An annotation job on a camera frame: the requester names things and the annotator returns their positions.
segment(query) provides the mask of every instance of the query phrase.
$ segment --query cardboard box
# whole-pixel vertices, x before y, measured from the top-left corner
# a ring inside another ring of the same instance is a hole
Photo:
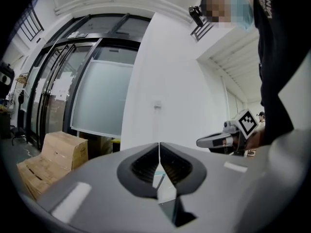
[[[80,132],[79,136],[87,139],[88,159],[112,153],[111,137]]]
[[[38,199],[54,182],[88,161],[87,140],[54,132],[46,134],[40,155],[17,165],[23,182]]]

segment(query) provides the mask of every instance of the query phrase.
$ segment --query metal railing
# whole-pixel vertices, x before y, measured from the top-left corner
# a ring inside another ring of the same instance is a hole
[[[21,17],[16,22],[10,34],[9,40],[12,40],[19,29],[23,31],[30,41],[32,41],[40,31],[44,31],[44,28],[42,27],[34,10],[34,6],[37,1],[38,0],[33,0],[32,3],[30,3],[24,10]]]
[[[194,36],[195,39],[199,41],[204,35],[207,34],[208,31],[210,31],[212,27],[214,27],[214,23],[207,21],[205,18],[205,20],[203,21],[203,26],[197,26],[190,35]]]

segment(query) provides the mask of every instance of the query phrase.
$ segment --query gray floor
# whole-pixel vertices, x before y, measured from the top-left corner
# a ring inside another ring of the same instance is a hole
[[[12,139],[0,140],[0,157],[18,192],[28,194],[28,191],[20,178],[16,166],[17,163],[38,154],[40,154],[40,152],[31,144],[26,143],[24,138],[14,139],[14,146],[12,146]]]

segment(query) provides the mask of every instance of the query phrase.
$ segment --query face mask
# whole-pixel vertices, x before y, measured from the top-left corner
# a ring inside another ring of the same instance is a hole
[[[230,0],[231,22],[249,30],[254,23],[254,12],[249,0]]]

